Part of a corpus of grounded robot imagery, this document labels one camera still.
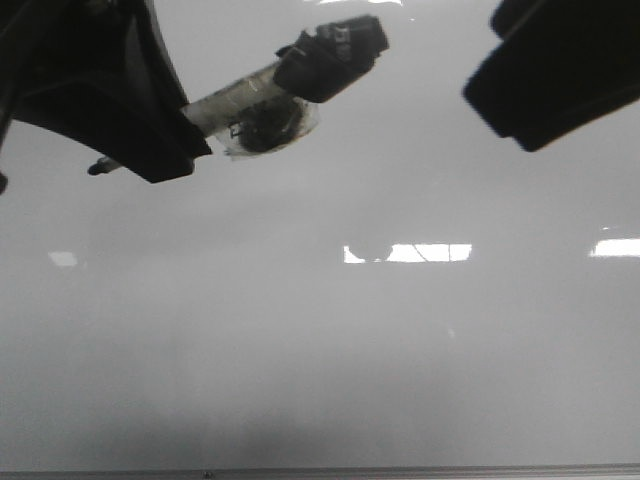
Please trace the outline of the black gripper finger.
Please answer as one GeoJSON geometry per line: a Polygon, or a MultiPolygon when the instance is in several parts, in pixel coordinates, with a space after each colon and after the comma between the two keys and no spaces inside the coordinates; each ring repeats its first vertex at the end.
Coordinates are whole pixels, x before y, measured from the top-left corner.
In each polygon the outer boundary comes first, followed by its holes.
{"type": "Polygon", "coordinates": [[[20,121],[102,154],[150,183],[188,176],[210,154],[152,1],[4,1],[1,130],[20,121]]]}
{"type": "Polygon", "coordinates": [[[639,99],[636,1],[502,1],[499,37],[462,93],[527,152],[639,99]]]}

